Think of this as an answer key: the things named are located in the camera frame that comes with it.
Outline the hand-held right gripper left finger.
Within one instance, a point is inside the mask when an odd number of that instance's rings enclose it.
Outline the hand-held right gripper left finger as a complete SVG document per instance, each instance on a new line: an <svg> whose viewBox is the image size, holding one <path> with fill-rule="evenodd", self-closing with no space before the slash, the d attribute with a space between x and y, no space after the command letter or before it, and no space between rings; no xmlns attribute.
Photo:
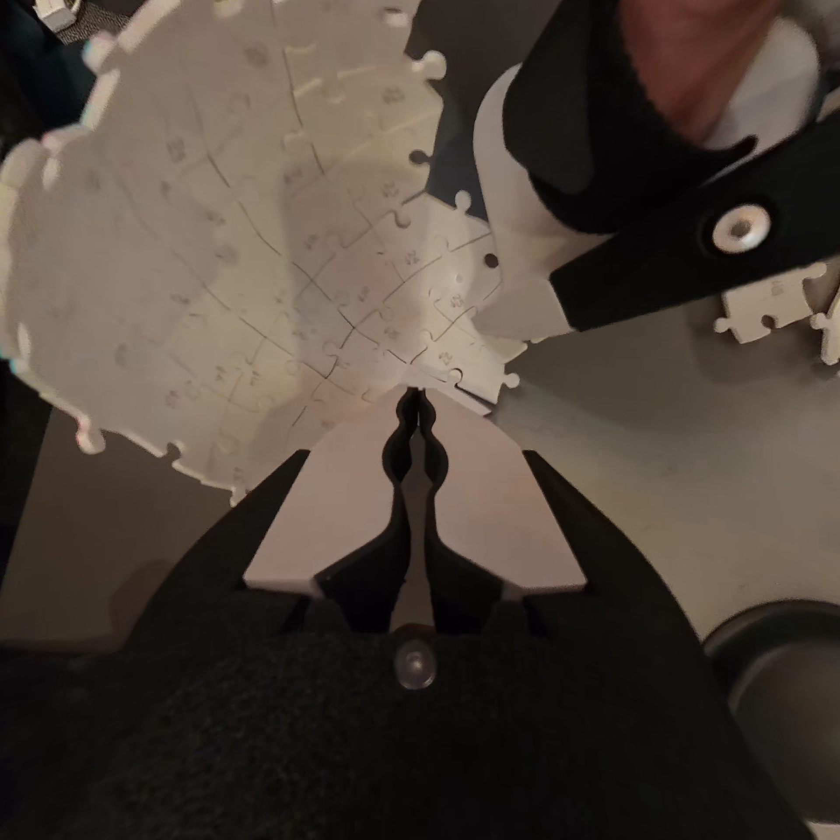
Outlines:
<svg viewBox="0 0 840 840"><path fill-rule="evenodd" d="M301 465L243 576L247 592L328 602L353 632L388 632L411 560L403 481L416 387L394 387L296 454Z"/></svg>

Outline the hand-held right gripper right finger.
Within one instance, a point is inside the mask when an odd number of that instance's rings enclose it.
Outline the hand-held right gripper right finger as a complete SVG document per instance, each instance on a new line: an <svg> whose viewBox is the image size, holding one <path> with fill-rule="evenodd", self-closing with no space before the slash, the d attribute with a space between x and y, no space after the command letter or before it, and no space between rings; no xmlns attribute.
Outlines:
<svg viewBox="0 0 840 840"><path fill-rule="evenodd" d="M479 634L502 603L585 591L587 578L521 447L438 390L420 392L431 482L425 574L435 629Z"/></svg>

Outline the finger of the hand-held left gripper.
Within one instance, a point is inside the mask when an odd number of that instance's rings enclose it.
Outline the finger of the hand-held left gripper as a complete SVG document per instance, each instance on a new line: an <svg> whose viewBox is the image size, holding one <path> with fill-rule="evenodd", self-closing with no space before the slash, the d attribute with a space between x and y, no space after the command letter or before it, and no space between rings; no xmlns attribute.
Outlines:
<svg viewBox="0 0 840 840"><path fill-rule="evenodd" d="M478 332L497 339L541 342L571 333L549 279L505 289L472 318Z"/></svg>

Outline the pile white puzzle pieces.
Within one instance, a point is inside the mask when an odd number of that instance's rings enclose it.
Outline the pile white puzzle pieces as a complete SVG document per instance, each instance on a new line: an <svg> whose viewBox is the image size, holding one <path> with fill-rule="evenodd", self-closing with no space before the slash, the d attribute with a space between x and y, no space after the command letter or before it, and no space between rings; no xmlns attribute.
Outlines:
<svg viewBox="0 0 840 840"><path fill-rule="evenodd" d="M766 338L772 329L808 321L821 334L821 361L838 365L839 295L823 310L815 310L805 293L805 284L824 278L827 269L827 263L816 262L723 292L724 314L713 323L715 333L730 333L744 344Z"/></svg>

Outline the partly built puzzle ball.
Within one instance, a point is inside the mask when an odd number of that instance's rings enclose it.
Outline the partly built puzzle ball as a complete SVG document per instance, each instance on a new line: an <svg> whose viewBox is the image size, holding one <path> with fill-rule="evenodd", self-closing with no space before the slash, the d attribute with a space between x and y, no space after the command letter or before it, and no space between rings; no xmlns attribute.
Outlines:
<svg viewBox="0 0 840 840"><path fill-rule="evenodd" d="M232 504L394 386L487 415L525 345L473 324L488 224L428 194L446 59L419 2L145 2L80 119L2 167L2 357Z"/></svg>

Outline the person's left hand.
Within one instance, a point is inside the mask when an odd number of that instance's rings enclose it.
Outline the person's left hand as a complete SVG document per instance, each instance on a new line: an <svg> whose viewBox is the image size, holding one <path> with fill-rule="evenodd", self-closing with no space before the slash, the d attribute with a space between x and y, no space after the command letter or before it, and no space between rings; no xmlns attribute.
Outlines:
<svg viewBox="0 0 840 840"><path fill-rule="evenodd" d="M703 145L760 52L782 1L621 1L623 46L647 98Z"/></svg>

